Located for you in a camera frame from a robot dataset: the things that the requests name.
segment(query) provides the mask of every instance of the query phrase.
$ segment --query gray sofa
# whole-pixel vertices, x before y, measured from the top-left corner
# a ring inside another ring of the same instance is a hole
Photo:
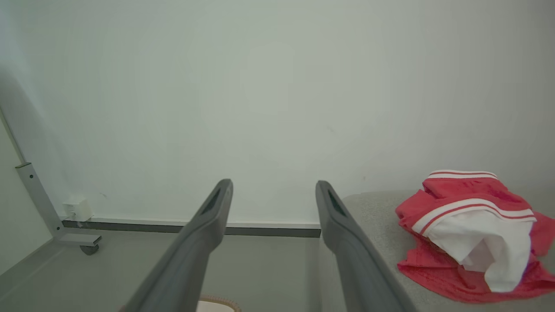
[[[538,212],[555,218],[553,190],[512,189],[524,197]],[[408,293],[418,311],[553,311],[555,293],[527,300],[512,300],[493,304],[465,304],[440,296],[418,285],[397,270],[397,263],[406,258],[416,246],[412,236],[398,224],[395,208],[415,194],[412,191],[370,192],[343,199],[345,207],[358,222],[372,244],[385,260],[387,267]],[[540,258],[546,269],[555,273],[555,248]],[[324,312],[346,311],[335,256],[320,239],[320,292]]]

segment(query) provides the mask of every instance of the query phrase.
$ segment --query metal leg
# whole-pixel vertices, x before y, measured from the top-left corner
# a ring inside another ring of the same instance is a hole
[[[37,207],[48,230],[54,237],[54,240],[60,244],[79,245],[81,246],[81,250],[87,255],[95,253],[98,250],[98,242],[102,239],[102,236],[67,233],[56,210],[54,210],[54,206],[48,198],[48,194],[46,194],[46,191],[42,187],[41,181],[33,168],[33,164],[24,163],[17,166],[16,169],[35,207]]]

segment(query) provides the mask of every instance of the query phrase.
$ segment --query dark gray baseboard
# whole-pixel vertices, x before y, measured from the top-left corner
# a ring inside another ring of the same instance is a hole
[[[78,222],[62,221],[66,228],[94,229],[111,231],[134,231],[134,232],[159,232],[179,233],[183,228],[180,225],[154,225],[154,224],[128,224],[107,222]],[[270,229],[270,228],[226,228],[225,235],[249,235],[249,236],[285,236],[285,237],[320,237],[320,229]]]

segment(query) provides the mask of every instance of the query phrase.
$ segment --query floor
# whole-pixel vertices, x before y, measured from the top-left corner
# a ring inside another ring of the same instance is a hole
[[[118,311],[177,235],[91,232],[103,236],[92,256],[49,243],[0,276],[0,311]],[[317,238],[227,235],[203,294],[243,312],[319,311],[317,254]]]

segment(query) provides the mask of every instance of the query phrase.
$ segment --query caster wheel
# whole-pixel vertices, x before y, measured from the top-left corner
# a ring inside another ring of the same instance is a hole
[[[79,246],[81,247],[81,250],[85,253],[85,255],[90,256],[94,253],[96,253],[98,251],[98,248],[100,248],[99,245],[96,246]]]

